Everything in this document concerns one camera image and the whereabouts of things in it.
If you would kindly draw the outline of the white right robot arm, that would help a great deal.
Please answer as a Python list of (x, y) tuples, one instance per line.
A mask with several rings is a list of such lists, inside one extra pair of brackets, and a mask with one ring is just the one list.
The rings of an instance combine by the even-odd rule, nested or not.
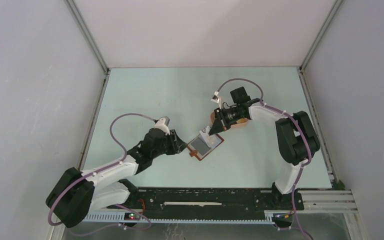
[(290, 193), (297, 188), (302, 171), (315, 153), (321, 148), (309, 115), (305, 111), (289, 114), (263, 102), (261, 98), (251, 98), (244, 87), (230, 92), (233, 105), (224, 107), (215, 92), (211, 100), (219, 104), (213, 111), (213, 123), (209, 135), (219, 134), (237, 125), (240, 120), (252, 120), (273, 125), (279, 153), (283, 164), (277, 180), (273, 183), (271, 204), (284, 209), (291, 202)]

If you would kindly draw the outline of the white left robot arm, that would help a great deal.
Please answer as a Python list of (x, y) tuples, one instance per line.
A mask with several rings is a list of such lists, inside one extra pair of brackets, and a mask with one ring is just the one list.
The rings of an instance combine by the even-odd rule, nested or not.
[(133, 208), (138, 194), (127, 178), (149, 168), (155, 158), (179, 154), (186, 147), (174, 129), (164, 132), (153, 127), (121, 158), (85, 171), (67, 169), (45, 200), (50, 210), (48, 222), (56, 225), (52, 221), (56, 215), (60, 224), (72, 228), (95, 210), (116, 204)]

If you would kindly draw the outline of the aluminium frame rail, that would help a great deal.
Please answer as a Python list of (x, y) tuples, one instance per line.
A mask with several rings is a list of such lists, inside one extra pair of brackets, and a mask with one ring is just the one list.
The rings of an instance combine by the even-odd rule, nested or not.
[(268, 188), (139, 188), (122, 202), (129, 208), (144, 207), (148, 213), (164, 206), (243, 207), (256, 211), (299, 211), (353, 213), (357, 211), (349, 190), (298, 189), (278, 194)]

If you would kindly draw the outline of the white credit card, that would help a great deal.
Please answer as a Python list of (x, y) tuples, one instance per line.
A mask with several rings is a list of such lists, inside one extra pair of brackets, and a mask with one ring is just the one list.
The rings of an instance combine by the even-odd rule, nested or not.
[(202, 128), (200, 131), (199, 131), (199, 134), (200, 136), (202, 137), (203, 141), (205, 142), (205, 144), (213, 149), (217, 146), (218, 144), (218, 138), (215, 134), (213, 135), (210, 135), (210, 130), (211, 130), (211, 127), (209, 125), (207, 125), (206, 127)]

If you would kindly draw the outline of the brown leather card holder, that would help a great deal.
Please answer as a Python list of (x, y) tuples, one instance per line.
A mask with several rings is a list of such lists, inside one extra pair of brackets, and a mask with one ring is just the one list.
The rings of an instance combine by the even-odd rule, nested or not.
[(214, 134), (209, 137), (209, 144), (202, 135), (198, 135), (187, 144), (189, 156), (195, 157), (198, 161), (205, 159), (210, 153), (218, 148), (225, 140), (219, 135)]

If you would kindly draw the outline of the pink plastic tray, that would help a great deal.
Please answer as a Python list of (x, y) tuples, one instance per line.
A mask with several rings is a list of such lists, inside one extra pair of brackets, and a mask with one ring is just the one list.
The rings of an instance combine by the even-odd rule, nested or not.
[[(237, 120), (236, 124), (232, 125), (230, 129), (244, 127), (249, 121), (247, 118), (240, 118), (240, 119), (236, 119), (236, 120)], [(211, 127), (213, 125), (213, 122), (214, 122), (214, 112), (212, 112), (210, 114), (210, 126)]]

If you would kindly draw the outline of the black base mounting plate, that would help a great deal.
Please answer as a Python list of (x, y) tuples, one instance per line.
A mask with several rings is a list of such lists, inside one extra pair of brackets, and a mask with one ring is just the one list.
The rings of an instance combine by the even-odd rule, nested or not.
[(302, 195), (281, 196), (269, 188), (140, 187), (123, 206), (153, 220), (263, 221), (266, 213), (304, 210)]

